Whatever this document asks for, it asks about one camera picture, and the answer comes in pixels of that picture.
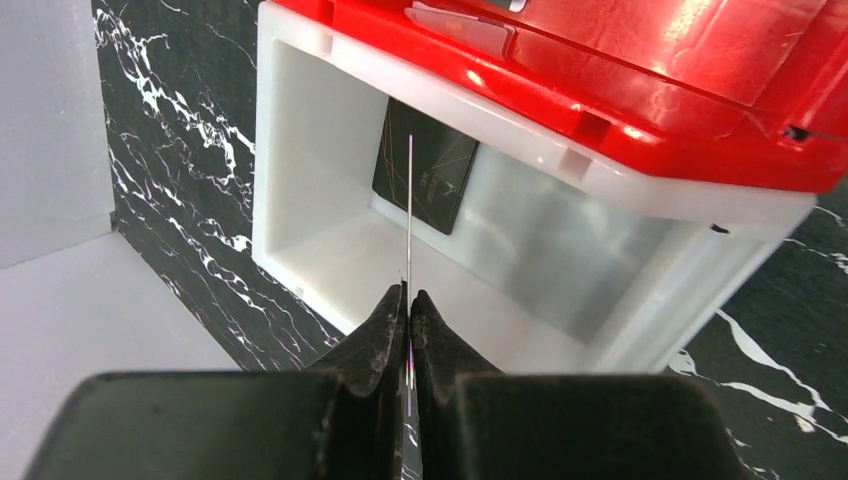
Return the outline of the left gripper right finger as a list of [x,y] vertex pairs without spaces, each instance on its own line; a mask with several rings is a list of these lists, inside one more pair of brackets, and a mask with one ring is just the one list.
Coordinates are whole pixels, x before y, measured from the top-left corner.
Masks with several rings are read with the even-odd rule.
[[720,415],[663,375],[507,374],[420,291],[411,306],[427,479],[742,479]]

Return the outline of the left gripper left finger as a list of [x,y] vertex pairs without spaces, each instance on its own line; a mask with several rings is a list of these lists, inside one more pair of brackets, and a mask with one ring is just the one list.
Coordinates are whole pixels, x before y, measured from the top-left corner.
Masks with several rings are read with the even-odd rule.
[[406,287],[302,370],[110,372],[80,383],[29,479],[396,479]]

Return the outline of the black card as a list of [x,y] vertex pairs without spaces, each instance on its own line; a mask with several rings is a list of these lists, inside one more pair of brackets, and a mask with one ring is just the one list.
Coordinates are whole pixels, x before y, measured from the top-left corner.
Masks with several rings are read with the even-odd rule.
[[372,190],[450,235],[479,141],[402,103],[388,101]]

